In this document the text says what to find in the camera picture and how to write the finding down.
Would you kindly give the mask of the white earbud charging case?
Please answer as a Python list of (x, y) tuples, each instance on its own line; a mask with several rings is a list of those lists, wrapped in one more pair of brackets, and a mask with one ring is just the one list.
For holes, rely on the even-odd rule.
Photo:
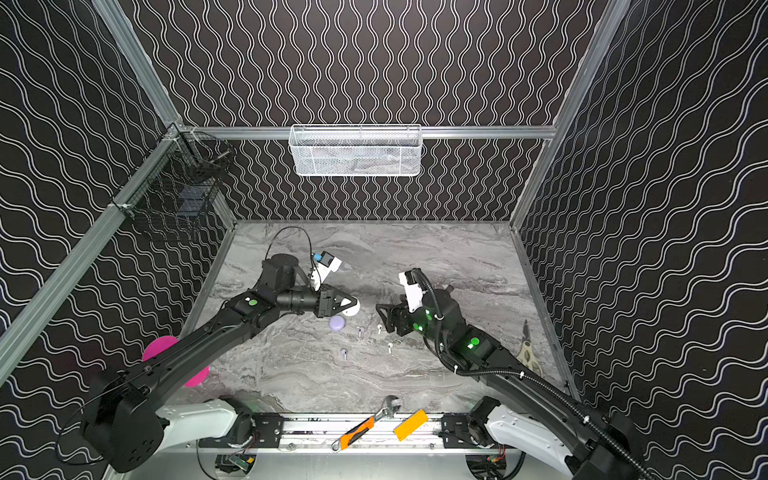
[(344, 299), (342, 301), (343, 310), (341, 314), (346, 317), (353, 317), (360, 311), (360, 304), (358, 300)]

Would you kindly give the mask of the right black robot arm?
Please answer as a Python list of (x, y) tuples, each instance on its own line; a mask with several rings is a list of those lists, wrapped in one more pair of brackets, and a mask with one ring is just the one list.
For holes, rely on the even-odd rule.
[(402, 299), (375, 310), (388, 332), (420, 335), (451, 373), (492, 390), (467, 414), (461, 440), (514, 447), (571, 479), (653, 478), (628, 417), (588, 407), (525, 366), (464, 318), (450, 288), (424, 294), (419, 304)]

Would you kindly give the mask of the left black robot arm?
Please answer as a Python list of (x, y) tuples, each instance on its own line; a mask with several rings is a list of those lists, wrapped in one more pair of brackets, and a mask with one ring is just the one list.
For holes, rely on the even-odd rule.
[(117, 472), (146, 462), (171, 425), (158, 411), (183, 384), (230, 349), (284, 315), (328, 318), (358, 312), (359, 301), (331, 285), (313, 287), (289, 254), (263, 261), (256, 284), (232, 297), (204, 325), (157, 356), (133, 367), (95, 374), (83, 407), (80, 434)]

